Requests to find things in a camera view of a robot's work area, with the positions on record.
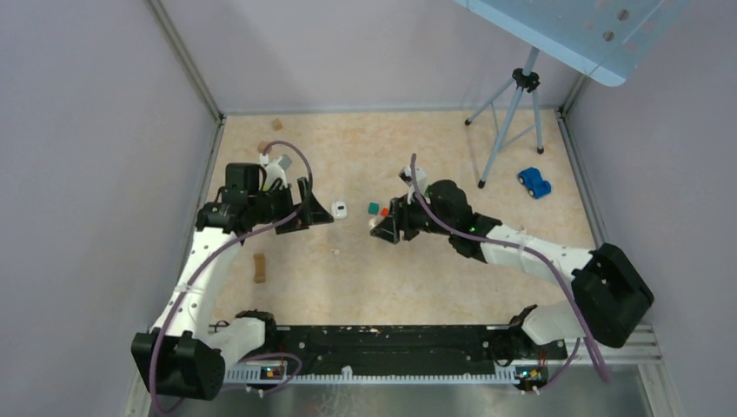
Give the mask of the wooden arch block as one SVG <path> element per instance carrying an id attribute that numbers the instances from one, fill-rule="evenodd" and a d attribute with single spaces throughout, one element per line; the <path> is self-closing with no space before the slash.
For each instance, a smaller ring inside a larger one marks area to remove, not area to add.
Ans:
<path id="1" fill-rule="evenodd" d="M 253 255 L 254 276 L 253 282 L 260 284 L 266 281 L 266 257 L 265 254 L 259 253 Z"/>

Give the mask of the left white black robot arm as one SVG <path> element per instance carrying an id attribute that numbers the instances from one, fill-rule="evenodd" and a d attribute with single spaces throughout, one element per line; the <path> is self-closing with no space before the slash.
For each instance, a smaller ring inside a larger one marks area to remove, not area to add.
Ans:
<path id="1" fill-rule="evenodd" d="M 216 198 L 198 211 L 185 267 L 151 329 L 131 342 L 137 369 L 153 397 L 212 400 L 227 370 L 248 354 L 268 359 L 278 349 L 272 314 L 247 313 L 225 329 L 210 324 L 231 262 L 247 239 L 330 224 L 313 196 L 313 176 L 298 178 L 294 203 L 286 170 L 276 162 L 230 163 Z"/>

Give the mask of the teal small cube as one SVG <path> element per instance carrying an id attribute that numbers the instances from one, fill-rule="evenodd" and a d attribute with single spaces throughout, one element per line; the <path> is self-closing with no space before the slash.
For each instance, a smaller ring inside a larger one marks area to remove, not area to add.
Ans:
<path id="1" fill-rule="evenodd" d="M 371 202 L 368 206 L 367 212 L 369 215 L 378 215 L 380 212 L 380 205 L 376 202 Z"/>

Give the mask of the grey tripod stand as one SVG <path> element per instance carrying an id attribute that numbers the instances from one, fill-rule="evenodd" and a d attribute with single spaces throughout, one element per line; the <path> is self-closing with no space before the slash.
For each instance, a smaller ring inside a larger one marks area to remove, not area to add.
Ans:
<path id="1" fill-rule="evenodd" d="M 540 76 L 536 72 L 534 72 L 534 65 L 539 55 L 540 50 L 536 47 L 531 47 L 524 65 L 520 68 L 514 69 L 510 78 L 499 89 L 497 89 L 495 93 L 493 93 L 492 96 L 486 102 L 484 102 L 470 117 L 468 117 L 464 121 L 465 126 L 471 126 L 474 121 L 487 109 L 491 110 L 494 117 L 495 140 L 490 155 L 486 161 L 483 171 L 481 172 L 480 179 L 477 182 L 478 189 L 485 188 L 493 164 L 501 150 L 512 144 L 514 141 L 525 136 L 530 131 L 535 132 L 536 152 L 539 155 L 543 155 L 545 153 L 541 122 L 541 103 L 539 92 L 537 90 L 541 85 L 541 80 Z M 511 87 L 515 88 L 511 102 L 506 110 L 503 121 L 499 122 L 499 118 L 496 114 L 495 101 Z M 512 126 L 512 122 L 515 119 L 515 115 L 517 113 L 517 110 L 519 109 L 521 99 L 524 95 L 531 96 L 534 121 L 523 131 L 519 132 L 515 136 L 509 137 L 508 134 Z"/>

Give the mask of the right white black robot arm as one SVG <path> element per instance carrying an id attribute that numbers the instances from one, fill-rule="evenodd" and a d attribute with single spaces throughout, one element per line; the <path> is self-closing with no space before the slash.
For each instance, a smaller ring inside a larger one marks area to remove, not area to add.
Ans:
<path id="1" fill-rule="evenodd" d="M 572 248 L 546 242 L 475 212 L 451 180 L 427 195 L 396 197 L 371 236 L 396 244 L 421 233 L 445 235 L 459 254 L 485 264 L 517 268 L 561 287 L 559 303 L 530 307 L 512 319 L 512 351 L 532 358 L 545 344 L 582 338 L 621 348 L 654 304 L 654 293 L 624 251 L 611 243 Z"/>

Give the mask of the white earbud charging case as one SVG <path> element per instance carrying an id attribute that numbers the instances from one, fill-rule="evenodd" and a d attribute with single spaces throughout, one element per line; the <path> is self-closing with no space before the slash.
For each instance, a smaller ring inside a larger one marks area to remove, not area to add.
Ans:
<path id="1" fill-rule="evenodd" d="M 331 213 L 336 220 L 344 220 L 348 217 L 347 204 L 342 201 L 336 201 L 331 204 Z"/>

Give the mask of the light blue perforated panel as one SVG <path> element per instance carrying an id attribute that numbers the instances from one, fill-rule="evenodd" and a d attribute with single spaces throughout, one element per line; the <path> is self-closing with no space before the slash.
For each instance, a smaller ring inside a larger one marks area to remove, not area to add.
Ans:
<path id="1" fill-rule="evenodd" d="M 463 9 L 607 87 L 621 86 L 682 0 L 460 0 Z"/>

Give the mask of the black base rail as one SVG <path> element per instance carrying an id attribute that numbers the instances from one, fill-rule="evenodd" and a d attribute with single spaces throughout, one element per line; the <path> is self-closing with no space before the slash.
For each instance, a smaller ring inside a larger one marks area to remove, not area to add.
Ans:
<path id="1" fill-rule="evenodd" d="M 538 346 L 509 325 L 280 326 L 256 351 L 275 354 L 288 369 L 301 364 L 307 381 L 491 376 L 568 357 L 564 341 Z"/>

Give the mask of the blue toy car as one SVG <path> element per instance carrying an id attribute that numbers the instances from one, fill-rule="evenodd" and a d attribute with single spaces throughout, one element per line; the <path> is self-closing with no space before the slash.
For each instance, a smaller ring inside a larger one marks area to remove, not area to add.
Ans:
<path id="1" fill-rule="evenodd" d="M 517 180 L 534 199 L 540 199 L 549 195 L 552 191 L 550 182 L 545 180 L 540 170 L 535 167 L 529 167 L 520 171 L 517 174 Z"/>

